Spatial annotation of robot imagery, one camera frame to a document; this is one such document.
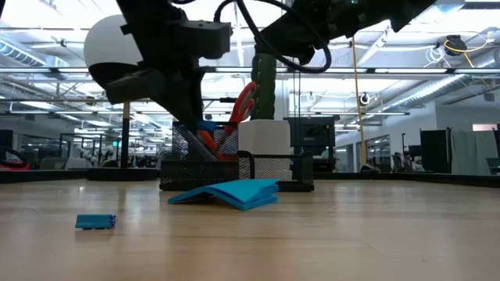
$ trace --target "white wall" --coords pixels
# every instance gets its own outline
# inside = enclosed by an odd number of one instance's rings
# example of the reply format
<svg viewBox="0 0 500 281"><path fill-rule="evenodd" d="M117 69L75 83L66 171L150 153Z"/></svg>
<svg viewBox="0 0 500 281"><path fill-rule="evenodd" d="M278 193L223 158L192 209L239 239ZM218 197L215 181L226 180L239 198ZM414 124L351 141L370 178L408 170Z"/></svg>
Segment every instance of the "white wall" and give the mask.
<svg viewBox="0 0 500 281"><path fill-rule="evenodd" d="M59 139L61 133L74 133L74 123L62 119L49 119L47 116L35 116L35 121L28 121L24 116L2 116L0 129L13 130L18 134Z"/></svg>
<svg viewBox="0 0 500 281"><path fill-rule="evenodd" d="M436 130L435 103L430 101L424 108L410 109L409 116L389 116L382 122L382 126L367 126L365 140L389 135L391 138L391 154L402 152L402 134L405 135L405 146L420 145L420 130ZM348 133L336 137L337 147L355 144L361 141L361 133Z"/></svg>
<svg viewBox="0 0 500 281"><path fill-rule="evenodd" d="M473 131L473 124L500 123L500 108L443 105L436 107L437 128Z"/></svg>

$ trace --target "wooden table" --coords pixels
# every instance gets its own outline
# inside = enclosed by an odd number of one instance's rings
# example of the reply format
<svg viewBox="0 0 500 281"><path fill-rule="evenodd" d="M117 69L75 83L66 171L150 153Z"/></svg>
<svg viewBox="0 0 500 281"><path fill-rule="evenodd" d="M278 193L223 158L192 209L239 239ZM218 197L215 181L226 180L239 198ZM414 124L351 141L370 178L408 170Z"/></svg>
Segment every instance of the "wooden table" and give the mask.
<svg viewBox="0 0 500 281"><path fill-rule="evenodd" d="M241 212L157 182L0 185L0 280L500 280L500 190L318 181ZM115 213L77 231L76 214Z"/></svg>

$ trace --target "blue cloth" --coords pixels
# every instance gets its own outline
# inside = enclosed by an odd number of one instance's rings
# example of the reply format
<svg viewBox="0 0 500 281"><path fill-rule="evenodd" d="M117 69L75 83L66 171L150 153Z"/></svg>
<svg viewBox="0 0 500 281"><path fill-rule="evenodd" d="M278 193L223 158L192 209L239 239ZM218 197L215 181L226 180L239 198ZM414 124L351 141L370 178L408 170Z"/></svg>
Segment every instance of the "blue cloth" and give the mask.
<svg viewBox="0 0 500 281"><path fill-rule="evenodd" d="M243 211L264 204L274 203L277 197L273 194L279 189L278 180L235 180L227 183L199 187L172 197L169 204L198 201L216 196Z"/></svg>

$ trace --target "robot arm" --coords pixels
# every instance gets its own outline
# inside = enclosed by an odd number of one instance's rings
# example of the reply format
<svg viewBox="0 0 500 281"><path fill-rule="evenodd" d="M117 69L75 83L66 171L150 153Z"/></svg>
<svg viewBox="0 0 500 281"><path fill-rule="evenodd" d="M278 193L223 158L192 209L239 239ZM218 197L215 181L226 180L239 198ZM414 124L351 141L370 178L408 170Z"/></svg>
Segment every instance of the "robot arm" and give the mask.
<svg viewBox="0 0 500 281"><path fill-rule="evenodd" d="M198 59L219 59L230 51L231 28L220 22L222 9L236 2L255 36L257 53L271 54L285 65L305 73L321 73L330 68L330 39L352 36L356 31L392 20L401 29L434 0L296 0L288 7L276 0L258 0L285 9L281 18L259 32L243 0L226 0L216 11L214 22L188 20L184 11L169 0L116 0L126 20L123 35L131 34L142 61L120 71L89 71L106 89L112 104L151 98L185 124L197 129L202 120L201 82L207 70ZM188 4L195 0L173 1ZM305 67L314 49L325 51L320 68ZM298 58L300 63L286 59Z"/></svg>

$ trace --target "red object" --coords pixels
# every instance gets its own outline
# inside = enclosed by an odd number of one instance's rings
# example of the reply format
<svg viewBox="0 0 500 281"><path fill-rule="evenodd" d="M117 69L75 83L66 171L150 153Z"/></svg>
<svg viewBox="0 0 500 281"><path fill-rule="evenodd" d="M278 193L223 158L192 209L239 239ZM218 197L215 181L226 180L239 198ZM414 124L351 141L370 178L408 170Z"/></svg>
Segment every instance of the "red object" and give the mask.
<svg viewBox="0 0 500 281"><path fill-rule="evenodd" d="M243 120L246 120L253 111L255 107L255 101L253 99L253 95L255 94L255 90L257 89L256 82L250 82L243 89L240 96L237 98L234 103L233 113L231 113L231 117L229 118L229 122L241 123ZM232 126L226 126L226 135L230 136L235 131L235 128Z"/></svg>
<svg viewBox="0 0 500 281"><path fill-rule="evenodd" d="M229 122L231 123L241 123L243 120L246 120L251 114L255 107L255 100L253 99L253 95L255 94L255 90L257 89L257 83L250 82L243 89L243 91L238 96L236 102L234 103L233 112L231 113L231 117L229 118ZM236 130L236 128L231 125L226 126L224 128L225 136L220 140L219 145L212 139L209 132L204 130L199 130L198 135L203 139L206 146L210 151L216 156L219 161L236 161L238 157L236 155L224 155L219 152L219 149L223 146L226 139Z"/></svg>

